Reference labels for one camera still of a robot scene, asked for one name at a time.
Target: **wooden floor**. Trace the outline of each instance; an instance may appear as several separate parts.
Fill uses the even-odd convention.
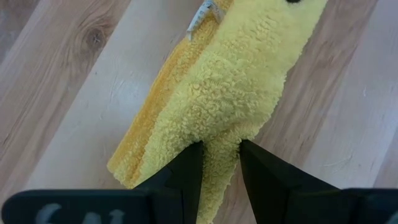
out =
[[[19,2],[0,21],[0,204],[121,188],[106,162],[201,0]],[[398,187],[397,8],[329,0],[256,142],[337,187]],[[215,223],[255,223],[240,168]]]

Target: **white tag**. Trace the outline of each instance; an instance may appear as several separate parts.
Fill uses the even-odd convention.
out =
[[[213,2],[213,0],[205,0],[205,2],[203,2],[197,10],[197,13],[195,14],[191,23],[188,26],[187,35],[189,40],[192,40],[192,32],[203,22],[209,10],[211,10],[213,15],[216,17],[218,23],[220,23],[224,19],[224,10],[218,7],[217,4]]]

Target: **fluffy yellow fabric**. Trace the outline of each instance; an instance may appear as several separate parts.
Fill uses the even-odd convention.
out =
[[[325,3],[234,0],[218,28],[207,18],[194,41],[183,40],[160,71],[108,164],[114,176],[134,187],[203,140],[198,223],[211,223],[238,162],[239,143],[270,118]]]

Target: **microfiber cloth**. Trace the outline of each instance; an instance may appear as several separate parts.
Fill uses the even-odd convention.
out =
[[[211,223],[239,160],[239,143],[271,117],[289,69],[326,0],[215,0],[165,62],[108,169],[127,188],[155,174],[193,142],[205,145],[199,224]]]

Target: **yellow microfiber cloth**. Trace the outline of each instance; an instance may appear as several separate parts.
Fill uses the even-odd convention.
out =
[[[215,3],[228,10],[222,23],[207,16],[193,40],[174,49],[108,163],[115,178],[133,188],[202,140],[199,224],[216,215],[239,143],[253,139],[270,118],[326,0]]]

